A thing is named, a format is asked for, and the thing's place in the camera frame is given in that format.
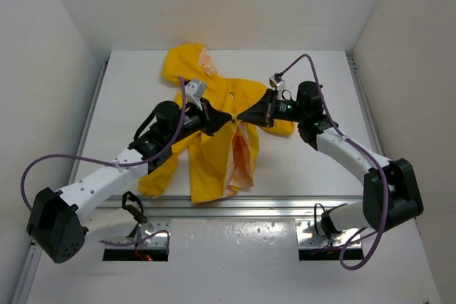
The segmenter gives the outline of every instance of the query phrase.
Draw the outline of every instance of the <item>white table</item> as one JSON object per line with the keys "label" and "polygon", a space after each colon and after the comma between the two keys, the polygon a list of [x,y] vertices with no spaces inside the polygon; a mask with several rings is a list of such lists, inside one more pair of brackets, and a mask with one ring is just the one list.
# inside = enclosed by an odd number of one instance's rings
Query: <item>white table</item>
{"label": "white table", "polygon": [[[267,84],[301,51],[210,51],[220,75]],[[342,51],[311,51],[333,117],[370,146]],[[155,104],[178,89],[160,77],[166,51],[114,51],[100,89],[83,155],[111,159],[128,144]],[[288,89],[311,80],[306,61],[286,74]],[[298,134],[259,130],[255,186],[240,196],[360,195],[361,185]],[[96,166],[81,164],[77,178]],[[187,153],[166,195],[188,196]],[[174,219],[167,263],[102,262],[103,246],[86,246],[62,265],[42,255],[28,304],[41,303],[439,303],[415,222],[388,232],[360,271],[337,262],[299,262],[292,219]]]}

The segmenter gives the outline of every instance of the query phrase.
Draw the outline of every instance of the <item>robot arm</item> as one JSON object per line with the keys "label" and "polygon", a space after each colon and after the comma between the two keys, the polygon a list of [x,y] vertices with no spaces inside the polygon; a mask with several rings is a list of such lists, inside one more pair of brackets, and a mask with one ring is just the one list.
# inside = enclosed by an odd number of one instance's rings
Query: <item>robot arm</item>
{"label": "robot arm", "polygon": [[[180,141],[197,131],[213,135],[232,116],[215,110],[201,94],[205,84],[193,80],[185,86],[190,103],[186,104],[185,117],[177,136]],[[87,216],[103,201],[121,192],[129,183],[153,172],[172,155],[164,147],[177,130],[181,109],[177,103],[159,103],[136,132],[134,140],[114,160],[113,166],[101,167],[73,184],[53,192],[46,188],[35,198],[27,224],[28,234],[56,263],[73,257],[81,249],[89,231],[82,226]],[[142,130],[156,118],[149,130]],[[157,159],[145,162],[156,154]]]}
{"label": "robot arm", "polygon": [[412,165],[405,159],[393,161],[341,136],[331,124],[331,119],[323,113],[321,92],[315,82],[302,82],[298,87],[296,101],[281,100],[277,89],[279,86],[284,89],[284,81],[273,77],[271,86],[276,89],[268,89],[257,104],[237,118],[264,127],[271,127],[275,119],[297,122],[304,142],[333,158],[363,184],[363,201],[345,204],[323,213],[321,228],[326,237],[330,238],[352,228],[379,229],[383,183],[373,161],[361,149],[382,167],[388,181],[385,231],[423,212],[423,202]]}

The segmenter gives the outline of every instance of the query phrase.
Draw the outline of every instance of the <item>yellow cloth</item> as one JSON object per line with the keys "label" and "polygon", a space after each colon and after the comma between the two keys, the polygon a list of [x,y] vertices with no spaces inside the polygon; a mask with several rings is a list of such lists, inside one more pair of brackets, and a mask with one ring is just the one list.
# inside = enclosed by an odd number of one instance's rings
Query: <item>yellow cloth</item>
{"label": "yellow cloth", "polygon": [[[201,44],[185,44],[167,54],[162,76],[179,85],[184,80],[197,78],[207,84],[203,97],[211,106],[236,117],[258,102],[266,92],[260,82],[222,78],[212,64],[206,48]],[[182,93],[175,98],[182,106]],[[267,132],[290,135],[294,123],[276,120]],[[211,201],[235,195],[239,189],[253,186],[255,160],[259,152],[257,127],[244,122],[228,122],[213,137],[201,132],[172,146],[173,155],[153,173],[139,182],[142,194],[163,194],[177,168],[177,156],[189,149],[190,182],[193,202]]]}

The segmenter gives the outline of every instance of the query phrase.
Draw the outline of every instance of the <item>yellow fabric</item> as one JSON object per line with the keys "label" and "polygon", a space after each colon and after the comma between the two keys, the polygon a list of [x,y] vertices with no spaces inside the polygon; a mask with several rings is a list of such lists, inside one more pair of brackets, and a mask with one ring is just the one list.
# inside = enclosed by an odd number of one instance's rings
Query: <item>yellow fabric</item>
{"label": "yellow fabric", "polygon": [[[197,78],[205,82],[207,88],[203,96],[212,107],[233,117],[250,108],[266,92],[266,86],[260,82],[222,78],[201,44],[185,44],[170,50],[162,76],[176,85],[179,76],[184,80]],[[182,106],[181,93],[175,101]],[[293,133],[292,122],[275,121],[273,127],[264,130],[283,136]],[[139,191],[152,196],[163,194],[177,168],[177,156],[187,148],[193,202],[233,196],[241,188],[253,186],[259,152],[257,127],[236,121],[225,124],[213,137],[197,132],[174,144],[173,156],[140,180]]]}

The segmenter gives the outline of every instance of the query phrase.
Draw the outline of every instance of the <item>white wall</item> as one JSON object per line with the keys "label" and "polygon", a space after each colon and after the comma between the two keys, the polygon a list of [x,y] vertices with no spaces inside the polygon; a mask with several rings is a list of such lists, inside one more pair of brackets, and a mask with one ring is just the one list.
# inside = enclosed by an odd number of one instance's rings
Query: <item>white wall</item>
{"label": "white wall", "polygon": [[442,301],[456,297],[456,0],[380,0],[354,51],[385,151],[415,168]]}
{"label": "white wall", "polygon": [[377,0],[62,0],[89,46],[351,51]]}
{"label": "white wall", "polygon": [[[76,151],[100,65],[59,0],[0,8],[0,303],[9,303],[29,249],[21,173],[43,154]],[[28,197],[64,184],[71,165],[37,166]]]}

